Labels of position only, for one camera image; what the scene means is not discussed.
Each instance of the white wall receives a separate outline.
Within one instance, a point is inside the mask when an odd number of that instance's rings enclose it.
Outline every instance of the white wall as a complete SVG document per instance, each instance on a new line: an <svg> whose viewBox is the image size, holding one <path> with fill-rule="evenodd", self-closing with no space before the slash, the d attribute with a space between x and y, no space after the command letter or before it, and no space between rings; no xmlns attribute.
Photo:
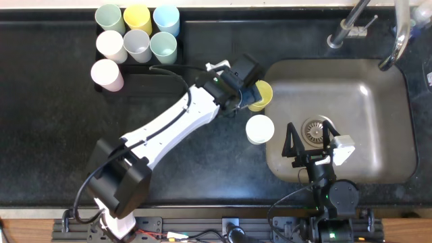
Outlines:
<svg viewBox="0 0 432 243"><path fill-rule="evenodd" d="M271 6L353 6L358 0L0 0L0 9L22 8L96 8L105 3L125 7L144 3L149 7L174 4L179 7L271 7ZM407 0L418 5L423 0ZM393 0L372 0L369 6L393 5Z"/></svg>

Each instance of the faucet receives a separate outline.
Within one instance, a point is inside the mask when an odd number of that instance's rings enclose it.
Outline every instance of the faucet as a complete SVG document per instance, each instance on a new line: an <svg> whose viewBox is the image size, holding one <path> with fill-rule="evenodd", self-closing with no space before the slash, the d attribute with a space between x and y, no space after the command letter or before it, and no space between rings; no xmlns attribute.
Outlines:
<svg viewBox="0 0 432 243"><path fill-rule="evenodd" d="M327 44L331 48L340 48L342 44L344 44L345 38L366 36L365 32L367 31L367 28L372 24L377 16L375 16L374 19L365 27L354 27L354 23L370 1L371 0L360 0L354 9L352 9L350 14L348 14L348 17L340 22L335 34L331 34L327 38ZM410 38L410 4L408 0L394 0L394 6L397 22L396 40L390 55L378 64L378 68L381 71L387 71L397 60L399 60L408 44L408 39Z"/></svg>

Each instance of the plastic cup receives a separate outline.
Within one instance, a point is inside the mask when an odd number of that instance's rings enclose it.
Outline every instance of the plastic cup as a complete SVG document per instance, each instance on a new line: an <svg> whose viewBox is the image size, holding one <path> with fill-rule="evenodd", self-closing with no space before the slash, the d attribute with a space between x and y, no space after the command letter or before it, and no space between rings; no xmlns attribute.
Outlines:
<svg viewBox="0 0 432 243"><path fill-rule="evenodd" d="M262 144L275 133L275 125L265 115L254 115L246 123L246 135L252 144Z"/></svg>
<svg viewBox="0 0 432 243"><path fill-rule="evenodd" d="M94 18L98 25L104 30L114 30L124 35L126 28L122 19L122 11L114 4L100 6L94 13Z"/></svg>
<svg viewBox="0 0 432 243"><path fill-rule="evenodd" d="M151 59L150 37L142 30L131 30L124 35L124 48L139 63Z"/></svg>
<svg viewBox="0 0 432 243"><path fill-rule="evenodd" d="M118 65L110 59L94 63L90 75L95 83L112 92L119 91L124 84Z"/></svg>
<svg viewBox="0 0 432 243"><path fill-rule="evenodd" d="M180 32L180 12L173 5L157 7L153 19L161 32L177 36Z"/></svg>
<svg viewBox="0 0 432 243"><path fill-rule="evenodd" d="M127 7L124 11L123 19L131 30L143 30L149 36L151 35L150 11L147 6L136 4Z"/></svg>
<svg viewBox="0 0 432 243"><path fill-rule="evenodd" d="M150 48L161 63L173 64L177 60L177 40L170 33L156 33L150 40Z"/></svg>
<svg viewBox="0 0 432 243"><path fill-rule="evenodd" d="M114 30L102 32L97 37L96 48L106 58L116 63L123 63L128 58L128 53L123 47L123 37Z"/></svg>
<svg viewBox="0 0 432 243"><path fill-rule="evenodd" d="M259 80L255 84L263 100L249 105L248 108L251 111L260 111L264 109L264 107L268 105L273 98L273 89L270 84L262 80Z"/></svg>

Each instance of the wooden floor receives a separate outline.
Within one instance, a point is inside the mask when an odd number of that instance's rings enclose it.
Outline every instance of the wooden floor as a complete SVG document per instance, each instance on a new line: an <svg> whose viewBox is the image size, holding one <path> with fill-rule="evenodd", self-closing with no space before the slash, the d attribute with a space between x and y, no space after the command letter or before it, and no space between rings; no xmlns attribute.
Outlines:
<svg viewBox="0 0 432 243"><path fill-rule="evenodd" d="M8 219L3 222L10 243L51 241L52 219ZM386 242L432 242L432 219L384 219L383 224Z"/></svg>

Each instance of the sink drain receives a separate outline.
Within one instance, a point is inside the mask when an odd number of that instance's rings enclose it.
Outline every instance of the sink drain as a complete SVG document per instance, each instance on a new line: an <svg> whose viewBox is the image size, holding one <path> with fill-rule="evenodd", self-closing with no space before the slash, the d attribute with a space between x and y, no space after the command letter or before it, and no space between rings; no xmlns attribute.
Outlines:
<svg viewBox="0 0 432 243"><path fill-rule="evenodd" d="M323 122L331 120L323 115L308 118L302 126L303 139L311 146L321 148L323 146Z"/></svg>

